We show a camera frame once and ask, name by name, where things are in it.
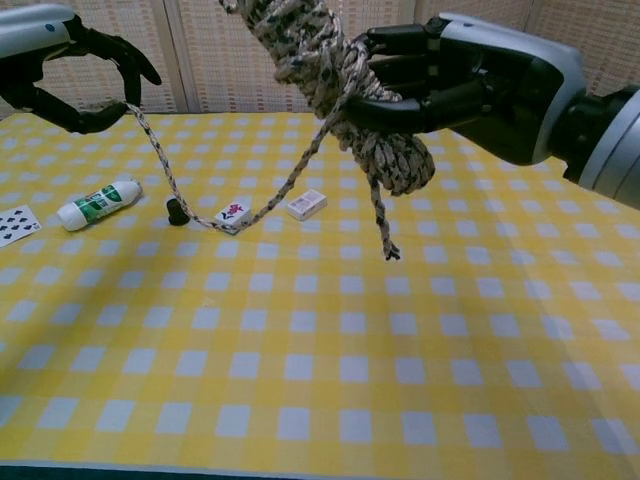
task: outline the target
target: playing card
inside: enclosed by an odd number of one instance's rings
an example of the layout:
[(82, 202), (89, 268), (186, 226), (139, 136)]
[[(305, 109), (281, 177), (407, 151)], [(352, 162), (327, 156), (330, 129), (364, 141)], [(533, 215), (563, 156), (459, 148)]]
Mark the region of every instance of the playing card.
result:
[(27, 205), (0, 213), (0, 248), (40, 230), (40, 222)]

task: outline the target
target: white tile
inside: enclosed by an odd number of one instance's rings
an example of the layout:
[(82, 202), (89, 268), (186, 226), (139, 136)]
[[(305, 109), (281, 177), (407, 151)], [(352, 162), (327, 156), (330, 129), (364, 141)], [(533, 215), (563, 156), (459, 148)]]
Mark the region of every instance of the white tile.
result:
[(602, 384), (591, 365), (585, 362), (565, 362), (564, 371), (576, 390), (600, 390)]
[(475, 181), (478, 190), (491, 191), (494, 189), (493, 181), (488, 178), (479, 178)]
[(116, 226), (118, 228), (131, 228), (136, 224), (138, 217), (136, 215), (121, 215), (118, 218)]
[(604, 340), (610, 342), (626, 342), (631, 340), (631, 335), (615, 320), (594, 320), (593, 324), (600, 332)]
[(340, 247), (340, 258), (342, 260), (357, 260), (362, 257), (362, 248), (354, 246)]
[(115, 255), (120, 249), (119, 240), (105, 240), (100, 244), (100, 255)]
[(313, 357), (311, 355), (287, 355), (284, 378), (287, 380), (311, 380)]
[(536, 257), (526, 250), (512, 250), (511, 261), (514, 265), (533, 265), (536, 263)]
[(134, 348), (129, 352), (123, 373), (146, 375), (153, 366), (156, 351), (153, 348)]
[(620, 419), (594, 419), (591, 421), (602, 450), (620, 455), (638, 455), (640, 449)]
[(167, 328), (173, 314), (173, 307), (151, 307), (144, 319), (147, 328)]
[(358, 199), (357, 198), (341, 198), (340, 210), (357, 210)]
[(13, 306), (9, 315), (7, 315), (7, 320), (10, 322), (26, 322), (29, 320), (29, 317), (31, 317), (37, 306), (37, 302), (20, 300)]
[(493, 415), (465, 414), (464, 425), (473, 448), (502, 448), (502, 438)]
[(420, 233), (420, 235), (433, 237), (438, 235), (439, 232), (440, 229), (438, 228), (438, 223), (435, 221), (418, 223), (418, 233)]
[(616, 230), (623, 238), (640, 239), (640, 230), (635, 225), (616, 225)]
[(249, 290), (252, 292), (270, 292), (273, 289), (273, 275), (270, 273), (254, 273), (249, 282)]
[(447, 337), (467, 337), (467, 322), (464, 315), (440, 315), (442, 334)]
[(20, 249), (21, 253), (35, 254), (40, 253), (44, 248), (46, 240), (40, 238), (37, 240), (30, 240), (24, 244), (24, 246)]
[(411, 293), (407, 277), (387, 277), (385, 284), (389, 295), (409, 295)]
[(340, 220), (341, 232), (359, 232), (360, 222), (358, 220)]
[(64, 255), (77, 255), (78, 252), (82, 250), (83, 245), (84, 245), (84, 240), (82, 238), (67, 240), (60, 247), (60, 253)]
[(340, 441), (343, 443), (371, 443), (371, 414), (367, 410), (340, 411)]
[(238, 256), (238, 242), (220, 242), (216, 250), (218, 258), (236, 258)]
[(491, 258), (484, 247), (467, 247), (467, 259), (472, 265), (489, 265)]
[(24, 354), (18, 368), (23, 370), (42, 370), (49, 363), (55, 347), (52, 345), (34, 345)]
[(183, 288), (187, 281), (187, 272), (169, 272), (162, 279), (162, 288)]
[(140, 288), (143, 278), (144, 272), (125, 272), (122, 277), (120, 277), (118, 286), (120, 288)]
[(258, 258), (263, 260), (274, 260), (278, 258), (280, 247), (274, 243), (261, 243), (258, 245)]
[(267, 328), (267, 310), (245, 310), (242, 315), (242, 329), (264, 331)]
[(529, 432), (536, 448), (544, 452), (568, 452), (569, 444), (564, 430), (555, 417), (527, 417)]
[(605, 267), (622, 267), (622, 262), (614, 252), (596, 252), (596, 260)]
[(96, 423), (98, 432), (121, 433), (127, 428), (136, 402), (132, 400), (108, 400)]
[(0, 428), (9, 423), (21, 403), (22, 397), (0, 395)]
[(620, 365), (620, 370), (636, 392), (640, 392), (640, 364), (637, 365)]
[(7, 267), (0, 270), (0, 285), (11, 285), (18, 280), (23, 268)]
[(434, 277), (431, 279), (431, 290), (436, 295), (455, 295), (456, 285), (451, 277)]
[(79, 303), (65, 303), (60, 305), (53, 317), (51, 317), (51, 323), (55, 325), (73, 325), (80, 315), (83, 305)]
[(432, 264), (443, 264), (449, 261), (446, 250), (440, 245), (424, 247), (424, 259)]
[(191, 416), (190, 403), (165, 403), (156, 423), (156, 433), (182, 435)]
[(298, 293), (315, 293), (318, 291), (318, 277), (316, 275), (298, 275), (294, 288)]
[(478, 278), (476, 279), (476, 284), (482, 297), (504, 298), (504, 289), (499, 278)]
[(310, 438), (311, 413), (308, 408), (281, 408), (278, 439), (306, 441)]
[(83, 347), (71, 365), (72, 372), (95, 372), (100, 366), (106, 349), (104, 347)]
[(579, 300), (600, 300), (602, 295), (591, 282), (570, 282), (575, 296)]
[(117, 326), (122, 323), (122, 317), (127, 312), (126, 305), (107, 305), (98, 317), (98, 325)]
[(369, 381), (369, 360), (367, 357), (341, 357), (340, 381), (344, 383), (367, 383)]
[(47, 408), (42, 412), (37, 427), (47, 429), (62, 429), (66, 427), (77, 405), (77, 398), (52, 398), (49, 400)]
[(573, 330), (567, 319), (553, 315), (545, 315), (542, 317), (542, 323), (549, 338), (553, 340), (573, 339)]
[(426, 383), (424, 363), (421, 358), (396, 358), (396, 380), (398, 383), (423, 385)]
[(553, 250), (551, 252), (551, 256), (560, 265), (577, 265), (578, 264), (578, 260), (576, 259), (576, 256), (572, 252), (569, 252), (566, 250)]
[(214, 330), (220, 317), (219, 308), (203, 307), (196, 310), (191, 326), (200, 330)]
[(392, 313), (391, 332), (394, 335), (417, 335), (416, 316), (413, 313)]
[(482, 385), (482, 372), (475, 360), (452, 360), (451, 370), (456, 385), (476, 386)]
[(590, 223), (579, 223), (574, 225), (574, 228), (581, 237), (598, 238), (600, 236), (600, 232), (598, 232), (596, 226)]
[(55, 285), (62, 275), (62, 269), (57, 267), (42, 267), (34, 279), (40, 285)]
[(541, 388), (542, 381), (535, 365), (529, 360), (511, 360), (507, 362), (511, 383), (518, 388)]
[(207, 276), (206, 289), (216, 292), (224, 292), (229, 288), (231, 274), (229, 273), (210, 273)]
[(291, 314), (292, 332), (313, 333), (316, 331), (316, 313), (310, 311), (295, 311)]
[(340, 179), (340, 188), (346, 190), (354, 190), (358, 187), (358, 181), (355, 178), (341, 178)]
[(235, 353), (229, 369), (229, 376), (232, 378), (256, 378), (259, 367), (259, 353)]
[(544, 238), (555, 238), (560, 236), (558, 229), (551, 223), (538, 223), (536, 224), (536, 230), (538, 231), (538, 235)]
[(249, 430), (251, 407), (248, 405), (223, 405), (216, 424), (217, 437), (244, 438)]
[(320, 248), (317, 245), (303, 245), (298, 249), (298, 258), (301, 260), (317, 260), (320, 258)]
[(582, 211), (578, 204), (572, 200), (559, 201), (557, 203), (558, 208), (560, 208), (564, 213), (575, 214)]
[(516, 338), (520, 336), (518, 322), (511, 314), (491, 315), (491, 328), (496, 337)]
[(82, 272), (82, 275), (76, 280), (78, 287), (95, 287), (102, 279), (103, 271), (100, 269), (90, 268)]
[(406, 445), (437, 445), (431, 413), (405, 412), (402, 414), (402, 426)]
[(618, 283), (616, 286), (627, 300), (640, 301), (640, 283)]
[(365, 314), (361, 312), (343, 313), (340, 329), (342, 333), (366, 333), (367, 319)]
[(426, 198), (414, 198), (411, 207), (418, 212), (426, 212), (432, 209), (431, 202)]
[(496, 231), (498, 232), (498, 235), (500, 235), (501, 237), (513, 238), (519, 235), (518, 227), (516, 227), (513, 223), (504, 223), (504, 222), (497, 223)]
[(255, 177), (244, 177), (240, 179), (240, 188), (256, 188), (258, 179)]
[(551, 298), (551, 289), (542, 280), (525, 280), (524, 284), (530, 298), (542, 300)]
[(364, 281), (358, 276), (342, 276), (340, 277), (340, 291), (345, 294), (363, 294)]
[(440, 182), (440, 185), (442, 186), (443, 190), (459, 190), (460, 189), (460, 183), (458, 183), (457, 180), (454, 180), (451, 178), (442, 180)]
[(198, 247), (198, 243), (182, 242), (180, 245), (178, 245), (176, 255), (178, 257), (194, 257), (198, 252)]
[(462, 237), (478, 236), (478, 227), (476, 226), (476, 222), (474, 222), (473, 220), (463, 220), (456, 222), (456, 226), (458, 228), (458, 233)]

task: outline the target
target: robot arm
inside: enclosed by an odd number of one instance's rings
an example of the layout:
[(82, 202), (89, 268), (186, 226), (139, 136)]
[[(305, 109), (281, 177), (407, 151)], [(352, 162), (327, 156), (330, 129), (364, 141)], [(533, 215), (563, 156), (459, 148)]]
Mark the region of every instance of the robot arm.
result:
[(640, 209), (640, 87), (587, 95), (576, 49), (462, 15), (360, 39), (388, 57), (371, 67), (404, 100), (354, 98), (351, 122), (386, 132), (451, 128), (515, 165), (555, 156), (566, 179)]
[(126, 40), (88, 29), (64, 5), (39, 4), (0, 12), (0, 96), (12, 107), (31, 112), (69, 132), (88, 134), (111, 127), (127, 111), (114, 103), (95, 113), (80, 113), (34, 85), (45, 61), (93, 54), (113, 61), (124, 81), (127, 102), (139, 106), (140, 76), (162, 80), (149, 60)]

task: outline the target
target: braided rope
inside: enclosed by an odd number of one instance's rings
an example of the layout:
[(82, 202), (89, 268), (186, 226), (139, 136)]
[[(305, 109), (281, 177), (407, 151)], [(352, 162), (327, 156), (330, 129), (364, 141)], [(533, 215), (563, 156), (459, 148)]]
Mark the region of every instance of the braided rope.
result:
[(433, 177), (433, 158), (417, 137), (360, 129), (344, 119), (342, 110), (355, 95), (390, 101), (401, 100), (400, 95), (382, 87), (368, 66), (366, 47), (345, 39), (339, 18), (322, 0), (219, 2), (228, 14), (240, 14), (251, 33), (269, 51), (276, 65), (276, 80), (296, 84), (315, 114), (325, 122), (276, 195), (250, 220), (233, 228), (202, 219), (191, 210), (176, 186), (169, 161), (143, 113), (129, 105), (156, 150), (171, 190), (184, 211), (205, 227), (229, 233), (258, 223), (293, 189), (325, 136), (332, 133), (339, 140), (342, 151), (351, 149), (367, 175), (386, 259), (399, 259), (400, 251), (391, 241), (380, 184), (392, 196), (412, 193)]

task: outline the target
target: yellow checkered tablecloth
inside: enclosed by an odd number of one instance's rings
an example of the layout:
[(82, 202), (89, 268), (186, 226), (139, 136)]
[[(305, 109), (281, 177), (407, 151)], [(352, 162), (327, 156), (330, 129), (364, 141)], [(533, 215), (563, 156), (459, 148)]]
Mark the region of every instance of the yellow checkered tablecloth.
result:
[[(212, 217), (261, 207), (310, 115), (151, 116)], [(170, 227), (133, 117), (69, 135), (0, 123), (0, 206), (44, 228), (0, 250), (0, 460), (412, 479), (640, 477), (640, 215), (450, 132), (389, 200), (385, 262), (364, 175), (333, 139), (236, 237)], [(118, 178), (144, 198), (68, 233), (57, 208)]]

